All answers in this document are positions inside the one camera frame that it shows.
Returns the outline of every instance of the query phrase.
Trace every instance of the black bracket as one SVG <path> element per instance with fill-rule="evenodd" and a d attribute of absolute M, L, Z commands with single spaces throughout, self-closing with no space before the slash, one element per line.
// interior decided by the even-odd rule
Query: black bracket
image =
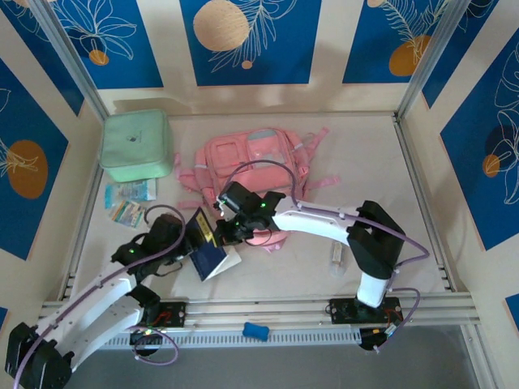
<path fill-rule="evenodd" d="M 378 308 L 362 304 L 356 298 L 333 298 L 329 301 L 332 324 L 375 324 L 385 326 L 393 323 L 393 315 L 401 316 L 398 297 L 386 297 Z"/>
<path fill-rule="evenodd" d="M 184 328 L 186 306 L 187 303 L 184 301 L 161 302 L 154 319 L 143 317 L 139 325 L 153 328 Z"/>

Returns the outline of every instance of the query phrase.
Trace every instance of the cable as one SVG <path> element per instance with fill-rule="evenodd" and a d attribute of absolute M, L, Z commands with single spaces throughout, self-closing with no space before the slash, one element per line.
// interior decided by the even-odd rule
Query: cable
<path fill-rule="evenodd" d="M 174 364 L 177 359 L 178 359 L 178 346 L 177 344 L 175 343 L 175 341 L 173 340 L 173 338 L 171 338 L 170 336 L 168 336 L 167 334 L 165 334 L 164 332 L 160 332 L 158 330 L 156 330 L 155 328 L 147 328 L 147 327 L 141 327 L 141 326 L 132 326 L 130 328 L 128 328 L 128 330 L 141 330 L 141 331 L 151 331 L 153 332 L 154 334 L 157 334 L 159 336 L 162 336 L 162 339 L 166 340 L 166 341 L 169 341 L 171 342 L 171 344 L 173 345 L 173 348 L 175 350 L 175 355 L 173 358 L 171 358 L 169 361 L 165 361 L 165 362 L 155 362 L 155 361 L 150 361 L 149 359 L 145 358 L 145 357 L 141 357 L 138 353 L 137 353 L 137 344 L 139 342 L 135 342 L 135 344 L 133 345 L 133 347 L 131 348 L 131 351 L 133 352 L 133 355 L 135 355 L 135 359 L 137 361 L 141 361 L 141 362 L 144 362 L 148 365 L 153 365 L 153 366 L 168 366 L 168 365 L 172 365 Z"/>
<path fill-rule="evenodd" d="M 417 241 L 411 239 L 410 237 L 407 237 L 403 233 L 399 233 L 398 231 L 395 231 L 394 229 L 390 229 L 389 227 L 386 227 L 383 224 L 377 223 L 376 221 L 369 220 L 369 219 L 367 219 L 365 217 L 361 217 L 361 216 L 354 216 L 354 215 L 350 215 L 350 214 L 347 214 L 347 213 L 341 214 L 340 212 L 326 211 L 326 210 L 322 210 L 322 209 L 319 209 L 319 208 L 307 207 L 307 206 L 302 205 L 301 203 L 298 202 L 298 200 L 296 199 L 296 196 L 295 196 L 296 185 L 297 185 L 296 182 L 297 181 L 296 181 L 296 177 L 294 175 L 294 172 L 292 172 L 292 170 L 287 168 L 285 165 L 283 165 L 283 164 L 281 164 L 279 162 L 276 162 L 274 160 L 252 160 L 252 161 L 246 162 L 243 165 L 238 166 L 230 174 L 229 178 L 227 178 L 227 181 L 225 182 L 224 188 L 227 188 L 227 186 L 230 184 L 231 179 L 241 169 L 243 169 L 243 168 L 245 168 L 245 167 L 247 167 L 249 165 L 258 164 L 258 163 L 261 163 L 261 164 L 272 164 L 272 165 L 279 166 L 280 168 L 283 168 L 290 175 L 290 177 L 292 178 L 292 188 L 291 188 L 291 191 L 290 191 L 290 195 L 292 196 L 292 201 L 294 202 L 294 206 L 297 209 L 299 209 L 300 211 L 310 211 L 310 212 L 314 212 L 314 213 L 320 214 L 320 215 L 329 215 L 329 216 L 333 216 L 333 217 L 340 217 L 342 219 L 343 218 L 344 219 L 350 219 L 350 220 L 353 220 L 353 221 L 358 221 L 358 222 L 361 222 L 361 223 L 364 223 L 364 224 L 368 224 L 371 227 L 375 227 L 376 229 L 379 229 L 379 230 L 384 231 L 386 233 L 390 233 L 394 237 L 397 237 L 397 238 L 401 239 L 402 241 L 407 242 L 407 243 L 411 244 L 412 246 L 416 247 L 417 249 L 419 249 L 420 251 L 422 251 L 422 253 L 420 255 L 411 257 L 409 259 L 405 259 L 405 260 L 403 260 L 403 261 L 401 261 L 401 262 L 399 262 L 399 263 L 397 263 L 395 265 L 395 268 L 393 269 L 393 274 L 391 276 L 391 279 L 388 282 L 388 287 L 387 287 L 388 290 L 391 290 L 390 289 L 391 285 L 392 285 L 392 283 L 393 283 L 393 281 L 395 279 L 396 274 L 398 273 L 397 269 L 399 267 L 402 267 L 403 265 L 406 265 L 406 264 L 409 264 L 409 263 L 413 263 L 413 262 L 417 262 L 417 261 L 421 261 L 423 259 L 429 258 L 429 255 L 430 255 L 429 254 L 429 250 L 426 249 L 424 246 L 422 246 L 420 243 L 418 243 Z M 399 328 L 400 327 L 404 327 L 404 325 L 410 320 L 411 316 L 413 315 L 413 313 L 418 308 L 418 303 L 420 301 L 420 292 L 417 289 L 415 289 L 415 288 L 398 288 L 398 289 L 393 289 L 393 291 L 404 291 L 404 290 L 410 290 L 410 291 L 416 292 L 417 293 L 417 299 L 416 299 L 416 302 L 414 303 L 414 306 L 411 309 L 411 311 L 407 314 L 407 316 L 404 318 L 404 320 L 402 320 L 402 322 L 397 327 L 397 329 L 392 333 L 392 335 L 395 335 L 395 333 L 399 330 Z"/>
<path fill-rule="evenodd" d="M 178 266 L 176 269 L 173 269 L 173 270 L 170 270 L 170 271 L 167 271 L 166 273 L 164 274 L 157 274 L 157 273 L 153 273 L 153 275 L 155 277 L 166 277 L 166 276 L 169 276 L 171 273 L 175 273 L 176 271 L 179 271 L 180 269 L 182 269 L 184 267 L 184 265 L 182 265 L 182 262 L 179 262 L 178 263 Z"/>
<path fill-rule="evenodd" d="M 265 246 L 265 245 L 268 243 L 268 241 L 270 241 L 270 238 L 272 237 L 272 230 L 269 229 L 269 232 L 270 232 L 270 234 L 268 235 L 267 240 L 266 240 L 265 242 L 263 242 L 263 243 L 260 243 L 259 245 L 253 245 L 252 243 L 249 243 L 249 242 L 247 242 L 247 241 L 244 241 L 244 242 L 245 242 L 246 244 L 248 244 L 250 247 L 261 247 L 261 246 Z"/>
<path fill-rule="evenodd" d="M 420 251 L 422 251 L 421 255 L 417 255 L 416 257 L 412 257 L 412 258 L 406 259 L 406 260 L 404 260 L 404 261 L 402 261 L 400 263 L 397 263 L 397 265 L 395 266 L 395 269 L 399 268 L 402 265 L 405 265 L 406 263 L 412 263 L 412 262 L 420 261 L 422 259 L 426 259 L 426 258 L 429 257 L 429 250 L 426 249 L 424 246 L 422 246 L 420 243 L 418 243 L 417 241 L 411 239 L 410 237 L 407 237 L 403 233 L 399 233 L 398 231 L 395 231 L 394 229 L 390 229 L 389 227 L 386 227 L 385 225 L 383 225 L 381 223 L 377 223 L 376 221 L 369 220 L 369 219 L 367 219 L 365 217 L 361 217 L 361 216 L 354 216 L 354 215 L 350 215 L 348 213 L 341 214 L 340 212 L 336 212 L 336 211 L 326 211 L 326 210 L 319 209 L 319 208 L 307 207 L 307 206 L 304 206 L 304 205 L 298 203 L 298 200 L 296 199 L 296 196 L 295 196 L 295 192 L 296 192 L 296 189 L 297 189 L 296 188 L 297 180 L 296 180 L 296 177 L 294 175 L 294 172 L 292 172 L 292 170 L 287 168 L 285 165 L 281 164 L 280 162 L 276 162 L 274 160 L 251 160 L 251 161 L 246 162 L 246 163 L 244 163 L 242 165 L 239 165 L 230 174 L 230 176 L 227 178 L 227 181 L 225 182 L 225 185 L 224 185 L 224 190 L 230 184 L 232 178 L 236 175 L 236 173 L 238 173 L 241 169 L 243 169 L 243 168 L 245 168 L 245 167 L 247 167 L 249 165 L 253 165 L 253 164 L 272 164 L 272 165 L 279 166 L 280 168 L 283 168 L 284 170 L 286 170 L 286 172 L 292 178 L 292 188 L 291 188 L 291 191 L 290 191 L 290 195 L 292 196 L 292 201 L 294 202 L 294 205 L 295 205 L 295 207 L 297 209 L 299 209 L 301 211 L 311 211 L 311 212 L 314 212 L 316 214 L 328 215 L 328 216 L 333 216 L 333 217 L 343 218 L 343 216 L 344 216 L 344 219 L 350 219 L 350 220 L 353 220 L 353 221 L 359 221 L 359 222 L 364 223 L 364 224 L 369 224 L 371 227 L 375 227 L 377 229 L 380 229 L 381 231 L 384 231 L 386 233 L 390 233 L 394 237 L 397 237 L 397 238 L 401 239 L 402 241 L 407 242 L 407 243 L 411 244 L 412 246 L 416 247 L 417 249 L 419 249 Z"/>
<path fill-rule="evenodd" d="M 161 256 L 163 255 L 166 255 L 168 254 L 171 250 L 173 250 L 175 247 L 177 247 L 183 240 L 184 238 L 184 235 L 186 234 L 186 220 L 184 219 L 184 216 L 182 215 L 182 213 L 180 213 L 180 211 L 175 208 L 175 207 L 171 207 L 169 205 L 155 205 L 153 207 L 150 207 L 148 208 L 148 210 L 144 213 L 144 220 L 147 220 L 146 219 L 146 216 L 147 214 L 152 210 L 152 209 L 155 209 L 155 208 L 158 208 L 158 207 L 164 207 L 164 208 L 168 208 L 172 211 L 174 211 L 181 223 L 182 223 L 182 228 L 181 228 L 181 231 L 180 231 L 180 234 L 178 235 L 178 238 L 175 242 L 173 242 L 173 244 L 170 246 L 170 247 L 167 247 L 165 249 L 163 249 L 163 251 L 159 251 L 158 253 L 155 253 L 155 254 L 152 254 L 152 255 L 149 255 L 148 257 L 145 257 L 145 258 L 142 258 L 140 260 L 138 260 L 137 262 L 134 262 L 134 263 L 131 263 L 130 265 L 127 265 L 125 267 L 122 267 L 121 269 L 117 270 L 117 271 L 114 271 L 112 274 L 108 275 L 107 277 L 105 277 L 104 279 L 101 280 L 101 282 L 98 282 L 97 284 L 93 285 L 89 290 L 87 290 L 83 295 L 81 295 L 77 300 L 75 300 L 74 302 L 71 303 L 71 305 L 66 308 L 57 318 L 56 318 L 56 321 L 54 323 L 51 323 L 41 334 L 40 336 L 34 341 L 34 343 L 32 344 L 32 346 L 29 348 L 29 350 L 27 351 L 27 353 L 25 354 L 25 357 L 22 359 L 22 361 L 20 362 L 19 364 L 19 368 L 18 368 L 18 371 L 16 372 L 16 376 L 15 376 L 15 383 L 13 385 L 13 389 L 19 389 L 19 382 L 20 382 L 20 379 L 22 378 L 22 373 L 24 372 L 25 370 L 25 367 L 27 366 L 28 362 L 29 362 L 29 359 L 31 358 L 31 356 L 34 354 L 34 352 L 36 351 L 36 349 L 38 348 L 38 346 L 40 345 L 40 343 L 43 341 L 43 339 L 53 330 L 55 329 L 59 323 L 72 311 L 74 310 L 79 304 L 81 304 L 83 301 L 85 301 L 92 293 L 94 293 L 96 290 L 98 290 L 99 288 L 102 288 L 104 284 L 106 284 L 108 281 L 112 280 L 113 278 L 117 277 L 118 275 L 128 271 L 129 269 L 135 267 L 135 266 L 139 266 L 139 265 L 142 265 L 143 263 L 147 263 L 147 262 L 150 262 L 150 261 L 153 261 L 154 259 L 157 259 L 157 258 L 160 258 Z"/>
<path fill-rule="evenodd" d="M 409 292 L 415 292 L 416 293 L 416 301 L 414 302 L 413 308 L 411 308 L 409 313 L 406 315 L 404 320 L 402 320 L 402 322 L 397 326 L 397 329 L 391 334 L 391 336 L 389 336 L 387 338 L 387 340 L 384 343 L 382 343 L 379 347 L 376 347 L 376 346 L 374 347 L 374 350 L 377 353 L 379 353 L 380 350 L 385 347 L 385 345 L 389 341 L 389 338 L 393 337 L 397 332 L 399 332 L 401 330 L 402 327 L 405 326 L 405 324 L 407 322 L 409 322 L 411 320 L 411 317 L 413 316 L 414 312 L 418 308 L 418 304 L 420 303 L 420 298 L 422 298 L 421 295 L 420 295 L 420 291 L 418 289 L 415 289 L 415 288 L 395 288 L 395 289 L 392 289 L 391 291 L 392 292 L 408 292 L 408 291 Z"/>

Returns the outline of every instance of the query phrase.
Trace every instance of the wall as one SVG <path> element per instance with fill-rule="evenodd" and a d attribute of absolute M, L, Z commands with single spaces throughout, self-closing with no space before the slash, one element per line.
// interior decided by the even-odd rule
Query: wall
<path fill-rule="evenodd" d="M 52 69 L 32 55 L 7 18 L 9 10 L 2 11 L 0 307 L 7 315 L 0 332 L 0 387 L 9 387 L 12 378 L 3 373 L 9 333 L 22 321 L 37 321 L 41 303 L 61 280 L 92 180 L 101 125 L 88 105 L 74 108 L 75 92 L 60 83 L 67 74 L 60 78 L 51 71 L 50 77 Z"/>
<path fill-rule="evenodd" d="M 51 4 L 110 112 L 160 107 L 175 115 L 394 110 L 446 3 Z M 416 23 L 422 15 L 430 19 Z"/>
<path fill-rule="evenodd" d="M 519 206 L 508 160 L 517 154 L 500 148 L 517 146 L 518 20 L 519 3 L 500 0 L 431 107 L 420 96 L 405 120 L 450 260 L 473 294 L 509 388 L 519 379 L 519 332 L 504 299 L 519 293 Z"/>

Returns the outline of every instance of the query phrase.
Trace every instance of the pink backpack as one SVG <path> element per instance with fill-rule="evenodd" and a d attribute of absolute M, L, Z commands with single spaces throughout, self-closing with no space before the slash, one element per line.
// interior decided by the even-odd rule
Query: pink backpack
<path fill-rule="evenodd" d="M 274 160 L 289 168 L 296 177 L 296 196 L 303 199 L 314 188 L 333 185 L 338 177 L 328 177 L 319 182 L 308 183 L 310 161 L 320 141 L 329 129 L 323 128 L 319 134 L 310 134 L 305 144 L 295 132 L 278 128 L 265 128 L 222 135 L 209 140 L 195 154 L 195 168 L 180 167 L 180 155 L 175 155 L 177 179 L 189 191 L 200 192 L 204 202 L 220 218 L 220 212 L 213 208 L 217 196 L 223 190 L 230 174 L 244 162 L 250 160 Z M 290 195 L 292 181 L 290 175 L 279 166 L 254 164 L 240 170 L 233 181 L 241 183 L 248 190 L 259 195 L 273 190 Z M 199 202 L 181 202 L 179 208 L 198 207 Z M 247 241 L 252 246 L 261 246 L 269 252 L 279 250 L 289 233 L 285 231 L 257 231 L 254 239 Z"/>

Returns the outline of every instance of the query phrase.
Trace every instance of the blue object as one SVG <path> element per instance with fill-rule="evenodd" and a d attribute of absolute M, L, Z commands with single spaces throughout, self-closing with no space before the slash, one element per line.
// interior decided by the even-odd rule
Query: blue object
<path fill-rule="evenodd" d="M 221 85 L 266 85 L 308 83 L 314 55 L 315 37 L 322 0 L 283 0 L 226 2 L 180 0 L 191 52 L 196 83 L 199 87 Z M 195 16 L 203 7 L 214 18 L 221 12 L 236 12 L 250 24 L 249 37 L 229 51 L 215 52 L 200 43 L 195 34 Z"/>
<path fill-rule="evenodd" d="M 399 47 L 408 45 L 404 37 L 414 11 L 425 19 L 425 10 L 434 10 L 438 0 L 406 0 L 381 6 L 363 3 L 342 83 L 407 83 L 411 76 L 394 75 L 389 60 Z M 424 35 L 431 36 L 436 25 L 424 28 Z"/>
<path fill-rule="evenodd" d="M 268 340 L 268 332 L 270 329 L 264 326 L 258 326 L 256 324 L 252 324 L 249 322 L 245 323 L 243 326 L 243 336 L 246 338 L 255 338 L 266 342 Z"/>
<path fill-rule="evenodd" d="M 50 4 L 99 89 L 163 87 L 136 0 Z"/>
<path fill-rule="evenodd" d="M 187 231 L 193 230 L 198 230 L 205 238 L 204 244 L 190 255 L 200 279 L 204 281 L 223 262 L 227 257 L 227 253 L 221 247 L 217 247 L 208 218 L 202 211 L 202 208 L 198 208 L 193 217 L 187 222 Z"/>
<path fill-rule="evenodd" d="M 0 75 L 0 249 L 25 260 L 68 141 L 1 60 Z"/>
<path fill-rule="evenodd" d="M 2 333 L 3 322 L 6 321 L 7 309 L 0 306 L 0 333 Z"/>
<path fill-rule="evenodd" d="M 512 314 L 513 321 L 516 323 L 517 330 L 519 330 L 519 294 L 506 297 L 505 300 Z"/>
<path fill-rule="evenodd" d="M 486 250 L 519 233 L 519 30 L 441 132 Z"/>
<path fill-rule="evenodd" d="M 444 53 L 423 87 L 423 95 L 429 108 L 444 89 L 461 59 L 479 34 L 499 0 L 473 0 L 449 40 Z"/>
<path fill-rule="evenodd" d="M 63 65 L 58 54 L 49 42 L 40 25 L 26 6 L 20 5 L 21 2 L 0 1 L 0 10 L 9 19 L 20 38 L 31 50 L 34 58 L 40 63 L 45 73 L 52 80 L 53 84 L 62 94 L 67 104 L 79 114 L 83 106 L 84 97 L 65 65 Z"/>

